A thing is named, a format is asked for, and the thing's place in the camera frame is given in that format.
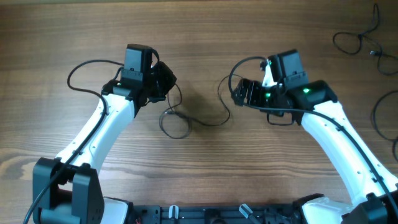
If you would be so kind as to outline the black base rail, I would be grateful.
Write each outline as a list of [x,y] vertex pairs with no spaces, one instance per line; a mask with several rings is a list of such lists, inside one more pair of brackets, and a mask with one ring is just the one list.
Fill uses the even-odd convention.
[[133,224],[212,223],[302,223],[300,212],[291,204],[218,207],[134,206],[127,216]]

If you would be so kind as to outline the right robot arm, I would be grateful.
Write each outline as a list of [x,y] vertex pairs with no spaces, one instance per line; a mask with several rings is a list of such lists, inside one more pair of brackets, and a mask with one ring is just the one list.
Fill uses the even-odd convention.
[[340,175],[350,203],[313,194],[294,202],[300,223],[397,223],[397,177],[389,172],[349,122],[323,80],[310,82],[295,49],[258,56],[264,78],[230,87],[234,104],[282,117],[291,114],[321,146]]

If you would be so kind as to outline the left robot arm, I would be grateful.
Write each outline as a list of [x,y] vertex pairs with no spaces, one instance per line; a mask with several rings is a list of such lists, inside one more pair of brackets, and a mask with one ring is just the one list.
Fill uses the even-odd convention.
[[103,162],[123,130],[148,103],[164,101],[177,81],[155,49],[129,44],[124,63],[95,95],[99,103],[74,140],[33,168],[33,202],[24,223],[140,223],[134,204],[105,197]]

